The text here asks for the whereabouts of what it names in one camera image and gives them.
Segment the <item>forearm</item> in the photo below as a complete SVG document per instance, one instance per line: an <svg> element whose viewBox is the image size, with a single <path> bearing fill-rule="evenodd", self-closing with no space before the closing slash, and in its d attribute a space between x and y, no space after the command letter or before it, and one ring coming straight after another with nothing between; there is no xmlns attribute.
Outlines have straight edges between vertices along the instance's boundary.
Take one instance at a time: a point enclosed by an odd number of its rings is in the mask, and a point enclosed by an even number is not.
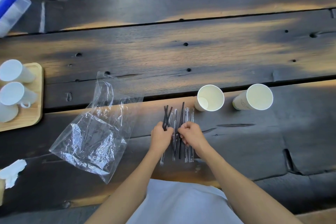
<svg viewBox="0 0 336 224"><path fill-rule="evenodd" d="M244 224L299 224L292 213L228 164L211 146L203 158Z"/></svg>
<svg viewBox="0 0 336 224"><path fill-rule="evenodd" d="M85 224L126 223L144 200L149 180L159 159L160 155L150 150L140 165Z"/></svg>

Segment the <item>clear plastic bag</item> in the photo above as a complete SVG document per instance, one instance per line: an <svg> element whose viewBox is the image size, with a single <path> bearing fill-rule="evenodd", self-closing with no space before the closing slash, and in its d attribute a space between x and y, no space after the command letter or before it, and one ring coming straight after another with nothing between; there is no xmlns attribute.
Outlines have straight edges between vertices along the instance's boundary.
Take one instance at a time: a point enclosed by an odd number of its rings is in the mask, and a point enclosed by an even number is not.
<svg viewBox="0 0 336 224"><path fill-rule="evenodd" d="M126 149L143 93L124 81L98 72L93 101L59 135L49 151L107 184Z"/></svg>

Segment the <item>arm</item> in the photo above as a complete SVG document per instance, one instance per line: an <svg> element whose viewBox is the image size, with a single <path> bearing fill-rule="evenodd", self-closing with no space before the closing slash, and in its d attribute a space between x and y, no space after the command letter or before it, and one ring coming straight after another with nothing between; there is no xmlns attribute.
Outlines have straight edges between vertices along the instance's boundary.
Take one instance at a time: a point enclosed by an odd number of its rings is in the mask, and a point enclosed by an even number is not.
<svg viewBox="0 0 336 224"><path fill-rule="evenodd" d="M184 143L191 145L208 164L235 213L244 224L302 224L291 212L228 164L192 122L179 128Z"/></svg>
<svg viewBox="0 0 336 224"><path fill-rule="evenodd" d="M145 199L149 179L161 155L169 146L173 131L173 128L163 131L162 122L155 126L151 132L149 151L139 166L85 224L119 224L128 221Z"/></svg>

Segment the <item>white cup with handle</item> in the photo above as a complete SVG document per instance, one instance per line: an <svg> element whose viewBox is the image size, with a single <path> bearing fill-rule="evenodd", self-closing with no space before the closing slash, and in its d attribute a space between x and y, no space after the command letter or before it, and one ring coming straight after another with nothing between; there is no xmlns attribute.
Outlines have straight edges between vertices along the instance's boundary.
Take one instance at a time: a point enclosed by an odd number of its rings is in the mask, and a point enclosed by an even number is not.
<svg viewBox="0 0 336 224"><path fill-rule="evenodd" d="M4 82L31 83L34 79L35 75L16 59L5 61L0 66L0 80Z"/></svg>
<svg viewBox="0 0 336 224"><path fill-rule="evenodd" d="M0 90L0 103L3 105L18 104L23 108L29 108L37 100L37 94L19 82L6 84Z"/></svg>
<svg viewBox="0 0 336 224"><path fill-rule="evenodd" d="M263 84L253 84L232 101L237 110L263 111L271 107L273 94L269 87Z"/></svg>
<svg viewBox="0 0 336 224"><path fill-rule="evenodd" d="M4 105L0 103L0 122L13 120L19 112L18 105Z"/></svg>
<svg viewBox="0 0 336 224"><path fill-rule="evenodd" d="M195 108L198 111L217 111L224 104L224 94L220 88L215 85L204 85L197 93Z"/></svg>

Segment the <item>clear plastic box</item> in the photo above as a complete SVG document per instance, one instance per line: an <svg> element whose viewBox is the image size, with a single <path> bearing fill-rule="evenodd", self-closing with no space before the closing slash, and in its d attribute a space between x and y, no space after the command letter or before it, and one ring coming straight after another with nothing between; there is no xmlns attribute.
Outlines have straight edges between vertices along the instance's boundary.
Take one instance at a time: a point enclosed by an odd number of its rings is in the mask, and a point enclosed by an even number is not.
<svg viewBox="0 0 336 224"><path fill-rule="evenodd" d="M0 0L0 38L3 38L31 5L30 0Z"/></svg>

